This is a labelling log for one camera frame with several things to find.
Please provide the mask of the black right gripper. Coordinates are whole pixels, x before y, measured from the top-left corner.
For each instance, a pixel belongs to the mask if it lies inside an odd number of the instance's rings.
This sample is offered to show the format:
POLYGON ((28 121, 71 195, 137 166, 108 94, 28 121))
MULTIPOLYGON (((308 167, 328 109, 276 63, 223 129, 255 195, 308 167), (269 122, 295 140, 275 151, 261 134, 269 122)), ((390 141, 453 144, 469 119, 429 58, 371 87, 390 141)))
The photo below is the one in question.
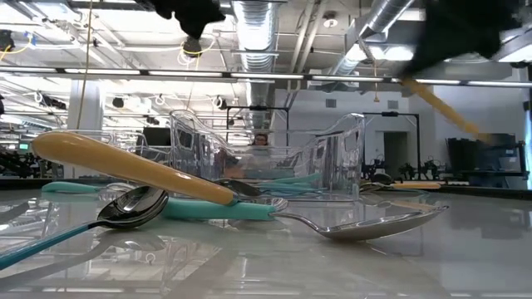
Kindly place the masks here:
POLYGON ((426 21, 405 77, 466 53, 492 57, 501 48, 500 34, 520 26, 519 7, 520 0, 427 0, 426 21))

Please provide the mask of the mint-handled silver spoon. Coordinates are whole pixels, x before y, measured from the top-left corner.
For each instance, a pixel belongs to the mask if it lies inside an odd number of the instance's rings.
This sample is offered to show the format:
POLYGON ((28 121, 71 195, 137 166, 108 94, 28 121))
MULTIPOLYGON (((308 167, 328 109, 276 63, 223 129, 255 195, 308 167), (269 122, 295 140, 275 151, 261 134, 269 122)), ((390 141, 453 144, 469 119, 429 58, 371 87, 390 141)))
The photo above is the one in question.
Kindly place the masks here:
POLYGON ((446 206, 418 207, 413 208, 410 213, 322 227, 300 214, 287 212, 287 207, 288 201, 281 198, 267 199, 265 203, 239 202, 232 206, 171 198, 163 209, 162 216, 168 219, 256 221, 289 218, 305 224, 325 238, 337 241, 365 241, 389 237, 418 228, 448 209, 446 206))
POLYGON ((54 181, 42 186, 43 193, 64 193, 64 194, 95 194, 95 193, 124 193, 132 190, 134 186, 125 183, 111 183, 103 187, 79 184, 67 181, 54 181))

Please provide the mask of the hanging yellow pendant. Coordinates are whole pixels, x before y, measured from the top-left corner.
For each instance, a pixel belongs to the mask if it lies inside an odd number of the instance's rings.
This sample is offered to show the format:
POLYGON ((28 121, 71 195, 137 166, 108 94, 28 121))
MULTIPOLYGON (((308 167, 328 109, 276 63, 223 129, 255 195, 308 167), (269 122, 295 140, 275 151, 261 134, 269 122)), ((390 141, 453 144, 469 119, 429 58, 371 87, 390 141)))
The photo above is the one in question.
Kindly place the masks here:
MULTIPOLYGON (((372 60, 372 70, 373 70, 373 75, 375 77, 377 77, 377 60, 375 60, 375 59, 372 60)), ((380 102, 380 99, 378 97, 378 88, 379 88, 379 83, 375 82, 374 83, 374 99, 373 99, 373 101, 376 102, 376 103, 380 102)))

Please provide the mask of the black background workstation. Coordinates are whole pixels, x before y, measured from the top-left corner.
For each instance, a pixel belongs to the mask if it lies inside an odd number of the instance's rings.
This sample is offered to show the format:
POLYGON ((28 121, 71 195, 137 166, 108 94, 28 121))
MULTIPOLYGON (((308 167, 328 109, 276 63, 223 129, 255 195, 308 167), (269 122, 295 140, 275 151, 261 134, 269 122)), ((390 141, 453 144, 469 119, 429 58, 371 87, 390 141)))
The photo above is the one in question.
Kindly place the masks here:
POLYGON ((451 172, 467 179, 521 177, 527 179, 525 142, 514 135, 494 133, 487 142, 449 138, 446 140, 451 172))

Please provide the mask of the black monitor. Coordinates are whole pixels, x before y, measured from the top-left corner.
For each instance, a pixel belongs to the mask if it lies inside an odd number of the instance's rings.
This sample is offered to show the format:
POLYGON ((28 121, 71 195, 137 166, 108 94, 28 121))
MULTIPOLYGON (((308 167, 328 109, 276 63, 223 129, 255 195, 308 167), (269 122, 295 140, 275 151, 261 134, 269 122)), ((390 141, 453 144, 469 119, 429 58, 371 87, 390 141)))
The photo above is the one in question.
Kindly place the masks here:
POLYGON ((142 134, 149 146, 171 146, 170 128, 145 127, 142 134))

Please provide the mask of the small background robot arms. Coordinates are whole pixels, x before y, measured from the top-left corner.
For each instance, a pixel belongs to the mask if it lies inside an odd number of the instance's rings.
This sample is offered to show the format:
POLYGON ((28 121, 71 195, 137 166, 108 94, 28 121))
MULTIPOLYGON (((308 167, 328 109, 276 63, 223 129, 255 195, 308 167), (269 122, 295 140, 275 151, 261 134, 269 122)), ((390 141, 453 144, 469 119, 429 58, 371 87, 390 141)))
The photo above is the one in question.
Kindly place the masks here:
POLYGON ((429 158, 422 162, 418 168, 414 168, 410 163, 405 163, 399 167, 399 174, 405 180, 430 180, 441 179, 445 173, 446 165, 440 160, 429 158))

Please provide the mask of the background robot arms group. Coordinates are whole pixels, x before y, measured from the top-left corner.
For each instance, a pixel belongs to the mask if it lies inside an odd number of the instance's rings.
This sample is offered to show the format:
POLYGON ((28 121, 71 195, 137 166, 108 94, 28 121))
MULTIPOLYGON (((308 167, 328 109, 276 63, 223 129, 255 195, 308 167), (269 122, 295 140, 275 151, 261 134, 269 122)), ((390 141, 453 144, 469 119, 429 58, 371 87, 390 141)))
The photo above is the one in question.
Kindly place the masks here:
POLYGON ((33 153, 19 154, 0 150, 0 175, 14 175, 22 179, 57 177, 59 166, 33 153))

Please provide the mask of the large silver ventilation duct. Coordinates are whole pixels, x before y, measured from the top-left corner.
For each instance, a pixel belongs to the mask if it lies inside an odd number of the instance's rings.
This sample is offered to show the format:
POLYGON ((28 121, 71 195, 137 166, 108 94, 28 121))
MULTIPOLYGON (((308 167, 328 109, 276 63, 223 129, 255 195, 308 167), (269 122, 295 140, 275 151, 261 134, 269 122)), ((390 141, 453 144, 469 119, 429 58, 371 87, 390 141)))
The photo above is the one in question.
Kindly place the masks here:
MULTIPOLYGON (((245 72, 272 73, 278 25, 277 2, 233 0, 236 33, 242 67, 245 72)), ((248 106, 273 107, 274 83, 251 80, 245 83, 248 106)), ((273 110, 250 111, 250 125, 254 129, 269 129, 273 110)))

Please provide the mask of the slanted silver ventilation duct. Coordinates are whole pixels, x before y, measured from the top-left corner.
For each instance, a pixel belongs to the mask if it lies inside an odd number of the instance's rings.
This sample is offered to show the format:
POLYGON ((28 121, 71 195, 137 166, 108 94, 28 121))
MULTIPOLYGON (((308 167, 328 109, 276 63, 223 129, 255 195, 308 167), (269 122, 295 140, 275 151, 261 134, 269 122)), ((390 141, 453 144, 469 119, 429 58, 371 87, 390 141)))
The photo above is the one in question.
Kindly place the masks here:
POLYGON ((344 54, 329 71, 329 75, 348 76, 362 61, 373 62, 376 57, 367 45, 369 37, 387 40, 388 30, 415 0, 374 0, 369 13, 352 21, 344 36, 344 54))

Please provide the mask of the black background rig frame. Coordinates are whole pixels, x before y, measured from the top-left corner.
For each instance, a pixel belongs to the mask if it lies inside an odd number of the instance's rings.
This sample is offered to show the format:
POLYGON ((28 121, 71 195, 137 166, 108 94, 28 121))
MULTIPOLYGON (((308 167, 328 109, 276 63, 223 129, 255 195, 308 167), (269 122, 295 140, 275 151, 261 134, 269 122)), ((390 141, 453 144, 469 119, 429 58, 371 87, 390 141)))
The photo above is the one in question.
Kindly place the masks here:
POLYGON ((413 124, 416 128, 416 179, 421 180, 421 132, 420 132, 420 115, 417 113, 401 113, 396 111, 383 111, 383 112, 362 112, 363 115, 379 115, 381 117, 406 117, 410 121, 409 117, 412 116, 416 119, 416 123, 413 124))

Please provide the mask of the overhead frame light bar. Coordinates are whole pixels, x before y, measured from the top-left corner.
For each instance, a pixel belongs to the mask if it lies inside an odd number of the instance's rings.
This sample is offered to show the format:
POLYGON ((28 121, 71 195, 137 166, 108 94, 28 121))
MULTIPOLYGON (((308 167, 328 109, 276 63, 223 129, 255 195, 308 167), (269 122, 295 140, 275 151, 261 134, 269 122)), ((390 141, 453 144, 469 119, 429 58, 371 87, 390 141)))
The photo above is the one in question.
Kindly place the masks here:
POLYGON ((85 69, 38 66, 0 66, 0 75, 40 76, 61 78, 90 79, 127 79, 147 81, 251 81, 253 83, 272 83, 275 81, 317 81, 341 83, 377 83, 400 84, 401 80, 389 76, 330 76, 312 74, 253 73, 230 71, 192 71, 192 70, 132 70, 132 69, 85 69))

